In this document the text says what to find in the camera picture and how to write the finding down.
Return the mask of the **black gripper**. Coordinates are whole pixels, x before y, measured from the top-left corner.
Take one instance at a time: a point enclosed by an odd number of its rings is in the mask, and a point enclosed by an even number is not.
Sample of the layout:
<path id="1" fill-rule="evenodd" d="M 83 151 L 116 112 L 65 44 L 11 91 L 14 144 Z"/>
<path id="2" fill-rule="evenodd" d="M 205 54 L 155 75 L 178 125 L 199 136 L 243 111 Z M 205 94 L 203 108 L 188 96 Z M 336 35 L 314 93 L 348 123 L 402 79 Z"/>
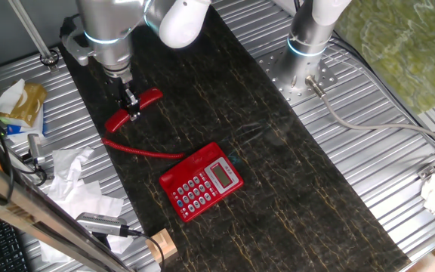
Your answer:
<path id="1" fill-rule="evenodd" d="M 134 121 L 140 116 L 140 99 L 130 90 L 130 84 L 121 77 L 107 77 L 106 86 L 121 110 L 127 110 L 129 118 Z"/>

